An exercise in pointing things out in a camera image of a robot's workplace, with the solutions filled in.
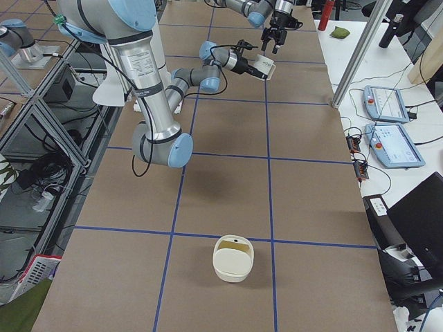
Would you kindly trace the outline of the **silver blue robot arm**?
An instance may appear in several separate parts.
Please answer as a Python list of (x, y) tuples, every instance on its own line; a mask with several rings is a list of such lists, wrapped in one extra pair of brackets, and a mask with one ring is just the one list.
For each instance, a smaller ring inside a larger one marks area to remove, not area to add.
[(205, 1), (213, 8), (228, 8), (248, 19), (254, 28), (263, 27), (269, 17), (269, 27), (262, 32), (262, 51), (265, 51), (267, 44), (273, 40), (272, 53), (276, 54), (280, 47), (284, 45), (287, 33), (302, 27), (303, 23), (292, 16), (293, 7), (296, 1), (284, 0), (215, 0)]
[(133, 153), (146, 163), (180, 168), (192, 155), (192, 136), (182, 131), (172, 113), (188, 89), (216, 92), (225, 68), (248, 73), (260, 80), (272, 76), (273, 61), (262, 55), (249, 64), (243, 48), (252, 45), (241, 40), (227, 49), (205, 41), (199, 50), (201, 68), (180, 68), (172, 73), (172, 82), (164, 86), (160, 66), (152, 50), (157, 22), (153, 1), (58, 1), (60, 30), (83, 42), (108, 44), (115, 50), (116, 70), (132, 86), (144, 121), (137, 125), (132, 138)]

